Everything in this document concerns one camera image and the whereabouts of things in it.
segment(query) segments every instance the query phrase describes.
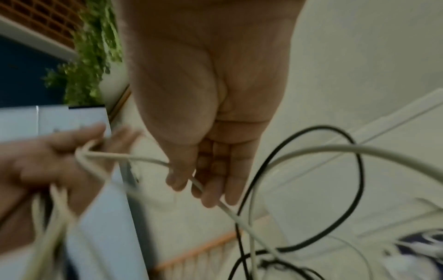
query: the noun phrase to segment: fingernail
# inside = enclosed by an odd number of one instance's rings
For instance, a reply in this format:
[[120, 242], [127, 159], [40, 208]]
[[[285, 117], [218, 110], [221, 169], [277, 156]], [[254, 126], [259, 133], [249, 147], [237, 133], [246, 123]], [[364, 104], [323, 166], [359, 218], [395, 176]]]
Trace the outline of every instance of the fingernail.
[[175, 181], [177, 181], [177, 178], [174, 171], [170, 168], [168, 175], [166, 176], [166, 184], [172, 187], [175, 184]]

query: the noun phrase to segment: skin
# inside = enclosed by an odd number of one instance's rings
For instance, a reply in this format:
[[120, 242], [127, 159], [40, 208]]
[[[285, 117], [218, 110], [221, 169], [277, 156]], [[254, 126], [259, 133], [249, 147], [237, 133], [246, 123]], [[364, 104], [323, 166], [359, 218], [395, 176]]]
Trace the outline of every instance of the skin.
[[[86, 210], [103, 183], [78, 165], [73, 152], [90, 140], [102, 138], [105, 129], [104, 124], [97, 124], [80, 130], [0, 144], [0, 217], [17, 201], [27, 197], [0, 227], [0, 254], [34, 240], [30, 210], [32, 196], [27, 196], [31, 192], [38, 192], [55, 183], [68, 190], [69, 207], [77, 215]], [[139, 136], [137, 131], [121, 128], [103, 141], [98, 150], [127, 153]], [[95, 162], [109, 173], [114, 167], [113, 161]]]
[[283, 97], [304, 0], [114, 0], [132, 92], [182, 190], [236, 204]]

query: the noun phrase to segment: green plant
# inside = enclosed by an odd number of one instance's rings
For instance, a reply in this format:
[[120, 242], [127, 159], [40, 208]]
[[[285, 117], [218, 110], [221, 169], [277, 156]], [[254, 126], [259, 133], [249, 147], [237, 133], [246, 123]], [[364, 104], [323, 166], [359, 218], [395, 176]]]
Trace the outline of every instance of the green plant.
[[68, 105], [102, 104], [98, 87], [111, 61], [122, 61], [120, 39], [111, 0], [87, 0], [81, 11], [82, 29], [72, 33], [76, 60], [48, 70], [46, 87], [64, 87]]

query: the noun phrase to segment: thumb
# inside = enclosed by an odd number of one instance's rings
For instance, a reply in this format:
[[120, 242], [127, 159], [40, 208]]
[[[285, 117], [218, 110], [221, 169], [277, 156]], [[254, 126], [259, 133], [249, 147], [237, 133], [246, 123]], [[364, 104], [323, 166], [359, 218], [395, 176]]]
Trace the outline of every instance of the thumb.
[[159, 142], [160, 147], [169, 159], [171, 168], [166, 177], [166, 184], [175, 191], [182, 191], [194, 173], [197, 164], [197, 145], [177, 145]]

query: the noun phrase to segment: dark blue panel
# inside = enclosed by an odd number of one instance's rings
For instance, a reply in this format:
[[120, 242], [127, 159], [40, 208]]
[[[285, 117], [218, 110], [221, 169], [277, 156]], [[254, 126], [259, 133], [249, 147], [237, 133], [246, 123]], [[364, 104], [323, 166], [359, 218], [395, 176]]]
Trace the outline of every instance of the dark blue panel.
[[0, 107], [63, 104], [63, 89], [42, 77], [63, 60], [0, 36]]

